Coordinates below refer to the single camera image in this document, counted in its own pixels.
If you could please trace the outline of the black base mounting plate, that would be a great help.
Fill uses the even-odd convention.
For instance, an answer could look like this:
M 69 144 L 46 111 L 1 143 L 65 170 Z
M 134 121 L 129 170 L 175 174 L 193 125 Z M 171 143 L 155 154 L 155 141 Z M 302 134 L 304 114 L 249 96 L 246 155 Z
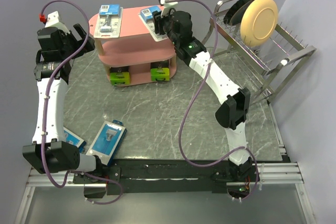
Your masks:
M 261 182 L 267 172 L 283 168 L 288 161 L 258 163 L 246 175 L 237 176 L 229 161 L 212 167 L 195 167 L 182 160 L 116 159 L 111 166 L 99 172 L 74 176 L 78 185 L 104 185 L 105 190 L 89 187 L 84 190 L 88 198 L 124 193 L 179 193 L 210 191 L 217 194 L 233 193 L 244 198 L 252 191 L 255 182 Z

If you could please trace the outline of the pink three-tier shelf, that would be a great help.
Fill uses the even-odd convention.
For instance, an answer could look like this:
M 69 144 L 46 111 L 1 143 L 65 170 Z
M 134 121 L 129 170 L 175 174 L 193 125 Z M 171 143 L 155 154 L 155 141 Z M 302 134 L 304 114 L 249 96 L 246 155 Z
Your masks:
M 158 82 L 151 80 L 150 64 L 157 61 L 168 61 L 170 79 L 176 73 L 176 54 L 173 44 L 165 39 L 154 41 L 144 23 L 139 18 L 141 9 L 149 6 L 123 8 L 121 31 L 119 38 L 94 38 L 98 13 L 89 20 L 90 35 L 94 38 L 99 59 L 103 63 L 107 77 L 110 80 L 110 68 L 129 66 L 133 86 Z

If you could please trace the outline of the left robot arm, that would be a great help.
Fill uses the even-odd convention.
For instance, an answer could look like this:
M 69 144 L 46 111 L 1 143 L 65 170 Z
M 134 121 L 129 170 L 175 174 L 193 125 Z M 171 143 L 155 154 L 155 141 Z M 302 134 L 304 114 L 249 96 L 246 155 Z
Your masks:
M 104 177 L 99 157 L 81 154 L 78 147 L 66 142 L 64 133 L 64 101 L 71 72 L 70 63 L 64 60 L 95 49 L 93 39 L 80 24 L 75 24 L 74 29 L 80 40 L 71 31 L 56 26 L 45 26 L 37 32 L 40 49 L 34 75 L 39 95 L 38 117 L 32 143 L 23 146 L 22 154 L 41 174 L 47 170 L 76 170 L 86 172 L 91 182 L 98 183 Z

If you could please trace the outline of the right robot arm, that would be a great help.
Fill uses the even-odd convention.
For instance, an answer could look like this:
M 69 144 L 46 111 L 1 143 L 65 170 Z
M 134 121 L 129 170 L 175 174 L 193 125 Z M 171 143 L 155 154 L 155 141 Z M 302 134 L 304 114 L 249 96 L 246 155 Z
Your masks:
M 242 181 L 252 166 L 245 132 L 249 89 L 240 88 L 231 81 L 212 60 L 205 46 L 193 36 L 189 13 L 173 10 L 162 16 L 161 12 L 154 11 L 153 21 L 154 32 L 169 38 L 178 58 L 198 73 L 217 96 L 220 107 L 215 117 L 224 128 L 229 143 L 229 173 L 233 180 Z

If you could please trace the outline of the blue Harry's razor box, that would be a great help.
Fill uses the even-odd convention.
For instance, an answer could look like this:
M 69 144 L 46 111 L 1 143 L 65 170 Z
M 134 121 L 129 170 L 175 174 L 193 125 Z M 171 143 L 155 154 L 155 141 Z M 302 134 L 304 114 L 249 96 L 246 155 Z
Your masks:
M 126 133 L 127 129 L 121 121 L 104 121 L 86 155 L 98 156 L 103 165 L 110 166 Z

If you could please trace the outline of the aluminium rail frame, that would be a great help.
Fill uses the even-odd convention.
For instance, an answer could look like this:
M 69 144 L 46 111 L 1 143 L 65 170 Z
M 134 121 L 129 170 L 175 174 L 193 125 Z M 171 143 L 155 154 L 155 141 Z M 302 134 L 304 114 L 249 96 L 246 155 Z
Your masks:
M 254 91 L 256 81 L 240 56 L 222 55 L 217 60 L 238 85 Z M 202 82 L 197 73 L 177 59 L 177 71 L 171 81 L 114 88 L 108 84 L 97 51 L 73 63 L 64 107 L 65 128 L 87 141 L 84 153 L 88 154 L 104 121 L 117 119 L 124 123 L 128 133 L 107 170 L 115 177 L 111 179 L 120 181 L 126 194 L 226 193 L 227 160 L 217 166 L 197 168 L 186 163 L 178 148 L 183 114 Z M 214 115 L 218 105 L 216 95 L 204 85 L 183 127 L 183 150 L 189 159 L 210 162 L 206 159 L 218 159 L 229 151 L 224 128 Z M 304 215 L 312 215 L 312 210 L 307 210 L 310 203 L 299 166 L 285 155 L 271 104 L 267 100 L 257 102 L 247 116 L 248 147 L 259 163 L 256 191 L 269 184 L 295 184 Z

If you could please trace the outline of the steel dish rack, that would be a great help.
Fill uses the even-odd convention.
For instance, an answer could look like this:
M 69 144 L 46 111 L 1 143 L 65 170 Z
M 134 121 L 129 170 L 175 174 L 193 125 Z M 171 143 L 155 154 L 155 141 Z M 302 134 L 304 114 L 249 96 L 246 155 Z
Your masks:
M 203 39 L 206 43 L 217 29 L 227 42 L 228 48 L 215 55 L 233 54 L 238 64 L 255 85 L 251 93 L 252 102 L 263 99 L 272 102 L 288 82 L 315 53 L 314 46 L 303 45 L 296 36 L 282 27 L 278 20 L 273 34 L 260 46 L 246 46 L 240 36 L 240 24 L 231 26 L 223 23 L 223 18 L 238 0 L 217 2 L 210 27 Z

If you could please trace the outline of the green black Gillette Labs box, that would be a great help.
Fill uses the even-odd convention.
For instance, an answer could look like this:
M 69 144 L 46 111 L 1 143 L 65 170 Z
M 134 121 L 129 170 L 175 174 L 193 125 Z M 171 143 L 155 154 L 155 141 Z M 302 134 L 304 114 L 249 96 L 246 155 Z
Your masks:
M 150 64 L 150 74 L 152 81 L 169 81 L 170 80 L 170 69 L 169 62 L 157 61 Z

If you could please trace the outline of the blue white razor box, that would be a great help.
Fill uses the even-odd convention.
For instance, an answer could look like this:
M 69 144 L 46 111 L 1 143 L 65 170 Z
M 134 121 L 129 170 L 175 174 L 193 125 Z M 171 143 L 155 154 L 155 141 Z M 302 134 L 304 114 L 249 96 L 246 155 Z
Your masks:
M 84 147 L 86 145 L 86 141 L 81 137 L 70 131 L 69 129 L 64 127 L 65 141 L 73 146 L 76 146 L 79 149 L 80 153 L 84 152 Z

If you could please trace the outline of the clear Gillette blister razor pack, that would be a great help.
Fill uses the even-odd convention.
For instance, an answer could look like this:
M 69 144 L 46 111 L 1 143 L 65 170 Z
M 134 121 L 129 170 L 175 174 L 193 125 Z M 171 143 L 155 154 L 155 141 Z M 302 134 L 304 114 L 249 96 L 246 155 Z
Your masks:
M 158 6 L 150 6 L 150 7 L 145 7 L 144 9 L 140 10 L 139 13 L 139 18 L 142 20 L 144 23 L 146 29 L 149 31 L 150 35 L 156 42 L 163 41 L 167 39 L 166 35 L 158 35 L 155 33 L 155 27 L 154 27 L 154 18 L 152 13 L 154 11 L 160 12 L 161 9 Z

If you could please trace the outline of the cream plate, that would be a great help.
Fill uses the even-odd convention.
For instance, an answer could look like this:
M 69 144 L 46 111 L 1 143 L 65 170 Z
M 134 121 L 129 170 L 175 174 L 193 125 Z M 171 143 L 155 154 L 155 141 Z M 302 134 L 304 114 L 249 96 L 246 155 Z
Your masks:
M 278 8 L 274 0 L 254 0 L 246 9 L 240 23 L 240 36 L 246 46 L 265 43 L 278 22 Z

